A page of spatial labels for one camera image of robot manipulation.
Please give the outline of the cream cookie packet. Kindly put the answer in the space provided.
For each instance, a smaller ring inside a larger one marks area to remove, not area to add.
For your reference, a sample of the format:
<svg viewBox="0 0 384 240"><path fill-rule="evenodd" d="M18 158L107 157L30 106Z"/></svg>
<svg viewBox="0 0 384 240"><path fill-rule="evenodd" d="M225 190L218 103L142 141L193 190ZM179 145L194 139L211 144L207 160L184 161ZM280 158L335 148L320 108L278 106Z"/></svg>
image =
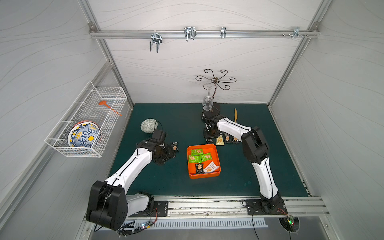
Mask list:
<svg viewBox="0 0 384 240"><path fill-rule="evenodd" d="M216 138L216 145L217 146L224 146L225 145L223 135L219 135Z"/></svg>

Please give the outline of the black cookie packet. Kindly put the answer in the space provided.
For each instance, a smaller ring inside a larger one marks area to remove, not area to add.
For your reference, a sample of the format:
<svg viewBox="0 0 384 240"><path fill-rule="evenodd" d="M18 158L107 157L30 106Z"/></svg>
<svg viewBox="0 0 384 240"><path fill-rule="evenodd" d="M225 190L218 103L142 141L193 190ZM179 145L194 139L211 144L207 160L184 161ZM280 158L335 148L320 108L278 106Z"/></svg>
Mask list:
<svg viewBox="0 0 384 240"><path fill-rule="evenodd" d="M178 152L179 151L179 143L178 142L171 143L171 147L172 147L174 152Z"/></svg>
<svg viewBox="0 0 384 240"><path fill-rule="evenodd" d="M233 143L233 144L239 144L240 141L239 141L238 138L233 137L232 143Z"/></svg>
<svg viewBox="0 0 384 240"><path fill-rule="evenodd" d="M230 143L232 140L231 140L231 136L228 135L228 134L225 134L225 138L224 138L224 142L225 143Z"/></svg>

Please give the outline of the green cookie packet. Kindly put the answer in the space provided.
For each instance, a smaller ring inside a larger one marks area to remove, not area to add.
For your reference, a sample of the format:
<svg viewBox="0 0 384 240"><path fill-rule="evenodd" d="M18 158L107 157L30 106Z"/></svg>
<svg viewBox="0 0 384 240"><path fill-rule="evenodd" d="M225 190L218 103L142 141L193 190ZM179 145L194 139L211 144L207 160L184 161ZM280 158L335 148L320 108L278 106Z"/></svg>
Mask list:
<svg viewBox="0 0 384 240"><path fill-rule="evenodd" d="M206 153L206 154L203 154L201 155L201 158L200 158L200 163L203 163L205 161L209 161L209 160L212 160L212 155L211 153Z"/></svg>
<svg viewBox="0 0 384 240"><path fill-rule="evenodd" d="M199 155L203 155L203 154L204 154L203 149L193 149L193 150L191 150L191 155L192 156L199 156Z"/></svg>
<svg viewBox="0 0 384 240"><path fill-rule="evenodd" d="M189 156L189 163L198 164L201 162L202 162L201 155L190 155Z"/></svg>

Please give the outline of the orange storage box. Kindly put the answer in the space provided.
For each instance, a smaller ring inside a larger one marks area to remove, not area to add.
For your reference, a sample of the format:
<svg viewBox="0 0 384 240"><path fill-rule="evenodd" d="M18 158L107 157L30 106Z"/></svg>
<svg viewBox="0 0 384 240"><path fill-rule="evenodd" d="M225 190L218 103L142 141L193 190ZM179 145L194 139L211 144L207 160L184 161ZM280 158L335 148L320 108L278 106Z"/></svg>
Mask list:
<svg viewBox="0 0 384 240"><path fill-rule="evenodd" d="M219 169L213 173L208 173L208 174L203 173L203 174L196 175L195 164L189 163L189 156L191 155L191 150L193 149L203 149L204 154L211 153L213 159L201 163L204 165L204 168L210 162L214 162L217 166L219 166ZM189 146L187 148L187 157L188 157L188 173L191 179L211 178L211 177L218 177L220 175L222 168L219 160L219 154L215 145L208 144L208 145Z"/></svg>

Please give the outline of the white packet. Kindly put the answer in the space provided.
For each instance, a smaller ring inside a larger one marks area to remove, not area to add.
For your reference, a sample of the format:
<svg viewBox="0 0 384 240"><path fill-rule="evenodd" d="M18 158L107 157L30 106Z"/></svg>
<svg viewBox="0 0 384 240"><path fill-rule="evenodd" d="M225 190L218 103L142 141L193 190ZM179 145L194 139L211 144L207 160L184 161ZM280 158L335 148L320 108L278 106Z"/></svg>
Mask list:
<svg viewBox="0 0 384 240"><path fill-rule="evenodd" d="M204 173L205 174L208 174L208 173L213 173L215 172L216 170L219 169L219 166L217 166L214 162L210 162L205 168L204 168Z"/></svg>

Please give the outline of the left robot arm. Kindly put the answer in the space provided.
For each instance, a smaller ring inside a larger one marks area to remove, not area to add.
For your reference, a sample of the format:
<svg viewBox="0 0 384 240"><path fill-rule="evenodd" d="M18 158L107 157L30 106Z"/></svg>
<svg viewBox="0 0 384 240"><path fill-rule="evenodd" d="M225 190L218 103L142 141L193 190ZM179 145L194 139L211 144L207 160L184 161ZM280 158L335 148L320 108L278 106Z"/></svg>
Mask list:
<svg viewBox="0 0 384 240"><path fill-rule="evenodd" d="M96 181L92 185L86 211L88 222L117 231L126 217L153 212L152 195L137 193L128 196L127 192L149 163L163 165L176 156L174 148L165 143L166 136L166 132L154 130L152 137L141 141L120 169L105 181Z"/></svg>

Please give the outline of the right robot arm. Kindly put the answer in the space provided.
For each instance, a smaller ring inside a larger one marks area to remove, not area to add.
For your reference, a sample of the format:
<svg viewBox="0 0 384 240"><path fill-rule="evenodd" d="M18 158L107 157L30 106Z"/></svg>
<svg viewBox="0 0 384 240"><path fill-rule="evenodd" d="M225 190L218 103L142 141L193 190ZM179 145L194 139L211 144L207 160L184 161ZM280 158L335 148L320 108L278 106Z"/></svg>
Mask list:
<svg viewBox="0 0 384 240"><path fill-rule="evenodd" d="M262 130L258 127L240 125L220 114L203 111L202 120L205 122L205 139L214 139L220 134L229 134L242 143L245 158L252 164L258 178L261 195L261 207L265 213L274 211L282 197L275 184L270 167L269 145Z"/></svg>

